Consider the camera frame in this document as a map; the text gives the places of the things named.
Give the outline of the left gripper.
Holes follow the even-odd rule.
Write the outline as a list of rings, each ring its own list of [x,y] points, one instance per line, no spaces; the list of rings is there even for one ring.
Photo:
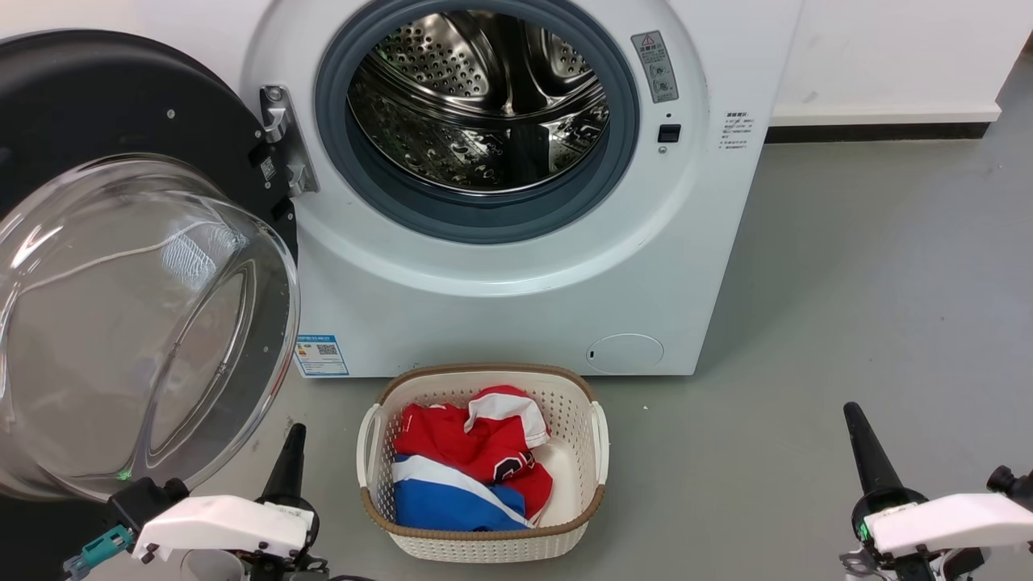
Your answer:
[[[311,553],[320,534],[320,515],[313,504],[302,497],[303,468],[307,427],[291,426],[279,456],[270,472],[262,496],[255,503],[270,504],[282,512],[290,512],[307,520],[307,534],[303,548],[278,558],[264,550],[239,551],[247,580],[328,580],[328,560]]]

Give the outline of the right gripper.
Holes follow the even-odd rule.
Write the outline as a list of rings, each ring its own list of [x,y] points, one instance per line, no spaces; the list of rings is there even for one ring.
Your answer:
[[[929,499],[922,493],[901,485],[899,475],[858,403],[844,404],[843,415],[864,494],[851,512],[851,529],[864,551],[878,556],[864,519],[902,504],[924,504]]]

